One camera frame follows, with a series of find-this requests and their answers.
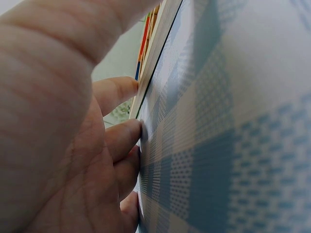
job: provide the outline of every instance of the white wall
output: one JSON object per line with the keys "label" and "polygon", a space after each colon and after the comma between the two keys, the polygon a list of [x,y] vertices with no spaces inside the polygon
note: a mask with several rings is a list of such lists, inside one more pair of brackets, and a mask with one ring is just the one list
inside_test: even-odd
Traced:
{"label": "white wall", "polygon": [[21,1],[22,0],[0,0],[0,15],[11,9],[13,6],[17,5]]}

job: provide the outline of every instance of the blue checkered fabric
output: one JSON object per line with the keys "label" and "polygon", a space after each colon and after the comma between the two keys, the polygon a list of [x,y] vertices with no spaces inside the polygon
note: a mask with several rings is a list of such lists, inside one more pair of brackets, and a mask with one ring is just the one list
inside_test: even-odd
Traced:
{"label": "blue checkered fabric", "polygon": [[140,232],[311,233],[311,2],[184,0],[139,112]]}

